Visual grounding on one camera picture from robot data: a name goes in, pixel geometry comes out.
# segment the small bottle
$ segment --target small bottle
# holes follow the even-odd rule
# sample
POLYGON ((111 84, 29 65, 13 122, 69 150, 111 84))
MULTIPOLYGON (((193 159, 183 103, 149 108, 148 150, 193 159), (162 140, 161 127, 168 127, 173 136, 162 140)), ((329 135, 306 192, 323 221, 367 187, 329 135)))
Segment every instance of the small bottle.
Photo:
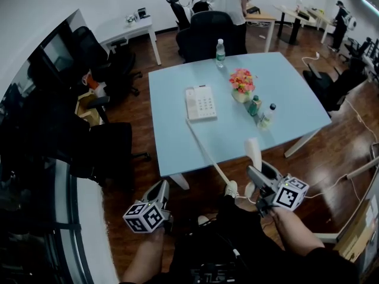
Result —
POLYGON ((262 114, 261 119, 259 120, 259 123, 258 123, 258 126, 260 128, 266 129, 271 125, 276 107, 277 106, 275 104, 271 104, 270 108, 268 108, 262 114))
POLYGON ((219 39, 219 43, 216 46, 216 65, 219 68, 224 67, 224 60, 225 60, 225 47, 224 47, 224 40, 219 39))
POLYGON ((257 95, 255 95, 248 109, 250 116, 254 117, 258 113, 261 105, 262 105, 262 101, 259 100, 259 97, 257 95))

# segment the table leg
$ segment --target table leg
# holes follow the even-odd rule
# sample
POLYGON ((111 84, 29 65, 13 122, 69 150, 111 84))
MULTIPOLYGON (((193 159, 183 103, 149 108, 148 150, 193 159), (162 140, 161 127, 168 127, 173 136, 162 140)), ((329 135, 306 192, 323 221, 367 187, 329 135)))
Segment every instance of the table leg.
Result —
POLYGON ((296 37, 298 33, 298 29, 300 28, 301 21, 299 19, 295 20, 294 28, 292 29, 291 38, 290 38, 290 44, 296 43, 296 37))
POLYGON ((190 186, 188 182, 184 179, 183 175, 181 173, 177 173, 175 175, 170 176, 172 180, 175 181, 176 184, 178 184, 182 189, 190 189, 190 186))
POLYGON ((324 35, 322 36, 322 39, 321 39, 321 43, 324 44, 325 42, 325 39, 326 39, 326 35, 327 35, 327 30, 329 29, 329 24, 326 24, 325 26, 325 32, 324 32, 324 35))
POLYGON ((284 17, 285 17, 285 13, 282 12, 282 19, 280 21, 280 26, 279 26, 279 31, 278 31, 278 37, 280 37, 282 35, 283 24, 284 24, 284 17))
POLYGON ((154 39, 156 39, 156 36, 155 36, 155 33, 154 33, 152 27, 149 28, 149 35, 150 35, 150 40, 152 42, 152 46, 153 46, 156 62, 157 62, 158 65, 161 65, 158 48, 156 47, 156 43, 155 43, 155 40, 154 40, 154 39))
POLYGON ((270 27, 268 28, 268 34, 267 34, 266 46, 265 46, 265 53, 268 53, 268 51, 270 50, 272 34, 274 33, 274 26, 275 26, 275 21, 272 21, 270 23, 270 27))
POLYGON ((289 150, 284 153, 286 158, 294 154, 300 147, 306 144, 310 139, 314 137, 320 130, 311 131, 310 133, 303 135, 294 145, 291 146, 289 150))

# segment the white sneaker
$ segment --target white sneaker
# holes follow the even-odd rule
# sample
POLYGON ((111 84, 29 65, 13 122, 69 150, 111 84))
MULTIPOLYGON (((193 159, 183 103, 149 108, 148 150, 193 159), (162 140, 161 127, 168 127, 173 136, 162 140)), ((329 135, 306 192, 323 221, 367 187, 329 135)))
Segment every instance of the white sneaker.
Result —
POLYGON ((203 224, 205 224, 208 221, 209 221, 209 219, 205 215, 200 215, 197 217, 197 224, 199 226, 202 226, 203 224))
POLYGON ((236 181, 230 181, 229 184, 226 185, 224 196, 232 196, 233 198, 237 197, 238 196, 237 188, 238 186, 237 186, 236 181))

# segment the water bottle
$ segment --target water bottle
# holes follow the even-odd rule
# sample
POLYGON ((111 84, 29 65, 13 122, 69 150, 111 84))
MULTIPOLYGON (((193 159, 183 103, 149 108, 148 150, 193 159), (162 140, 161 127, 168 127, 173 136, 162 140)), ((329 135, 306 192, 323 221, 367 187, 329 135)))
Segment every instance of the water bottle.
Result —
POLYGON ((216 65, 219 68, 224 67, 224 60, 225 60, 225 47, 224 47, 224 40, 219 39, 219 43, 216 46, 216 65))
POLYGON ((270 108, 267 109, 261 116, 261 119, 259 120, 258 126, 260 128, 266 129, 270 126, 272 123, 273 117, 274 117, 274 111, 276 109, 275 104, 271 104, 270 108))

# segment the person in dark clothes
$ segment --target person in dark clothes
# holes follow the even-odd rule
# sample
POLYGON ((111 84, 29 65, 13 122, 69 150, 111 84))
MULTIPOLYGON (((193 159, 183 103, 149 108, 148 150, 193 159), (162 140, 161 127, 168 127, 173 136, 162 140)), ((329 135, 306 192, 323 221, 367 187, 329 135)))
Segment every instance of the person in dark clothes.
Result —
POLYGON ((333 51, 339 51, 342 40, 345 36, 346 31, 348 30, 347 25, 344 22, 344 18, 349 14, 346 8, 344 7, 342 1, 338 1, 336 4, 339 7, 338 14, 334 19, 336 29, 334 30, 334 41, 332 46, 328 46, 333 51))
POLYGON ((161 273, 163 228, 148 235, 123 283, 359 283, 355 265, 326 250, 295 213, 280 207, 270 212, 284 251, 265 235, 257 212, 235 205, 236 195, 231 181, 217 219, 178 240, 168 273, 161 273))

